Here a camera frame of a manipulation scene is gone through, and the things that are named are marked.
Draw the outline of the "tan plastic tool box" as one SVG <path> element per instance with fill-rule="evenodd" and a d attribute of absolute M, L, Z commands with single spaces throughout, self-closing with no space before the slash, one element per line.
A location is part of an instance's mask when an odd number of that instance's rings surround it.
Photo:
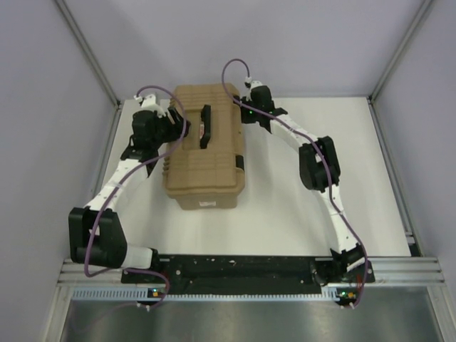
<path fill-rule="evenodd" d="M 167 196 L 183 210 L 232 209 L 245 186 L 244 132 L 239 91 L 231 83 L 179 85 L 172 106 L 183 105 L 190 122 L 162 169 Z"/>

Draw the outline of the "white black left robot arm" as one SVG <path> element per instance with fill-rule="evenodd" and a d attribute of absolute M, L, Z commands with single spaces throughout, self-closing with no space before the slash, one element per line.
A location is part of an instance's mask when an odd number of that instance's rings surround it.
<path fill-rule="evenodd" d="M 180 143 L 190 122 L 174 106 L 151 105 L 133 114 L 133 133 L 111 178 L 84 207 L 68 216 L 71 260 L 109 269 L 137 269 L 146 282 L 157 281 L 162 267 L 157 251 L 128 243 L 120 221 L 129 201 L 161 159 L 166 143 Z"/>

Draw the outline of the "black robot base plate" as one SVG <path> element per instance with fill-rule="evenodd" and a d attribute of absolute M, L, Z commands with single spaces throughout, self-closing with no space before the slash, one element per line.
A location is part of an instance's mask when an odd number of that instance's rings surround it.
<path fill-rule="evenodd" d="M 152 270 L 169 280 L 171 295 L 319 294 L 327 284 L 375 281 L 371 266 L 341 276 L 331 257 L 314 256 L 163 254 Z"/>

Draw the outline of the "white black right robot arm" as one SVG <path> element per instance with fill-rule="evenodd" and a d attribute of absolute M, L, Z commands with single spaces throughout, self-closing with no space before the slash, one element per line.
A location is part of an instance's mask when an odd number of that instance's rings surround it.
<path fill-rule="evenodd" d="M 301 183 L 326 214 L 333 275 L 339 281 L 350 281 L 360 266 L 367 265 L 366 252 L 343 208 L 341 168 L 333 139 L 304 130 L 286 110 L 275 106 L 268 86 L 259 81 L 246 81 L 245 86 L 248 93 L 240 100 L 242 122 L 258 123 L 297 152 Z"/>

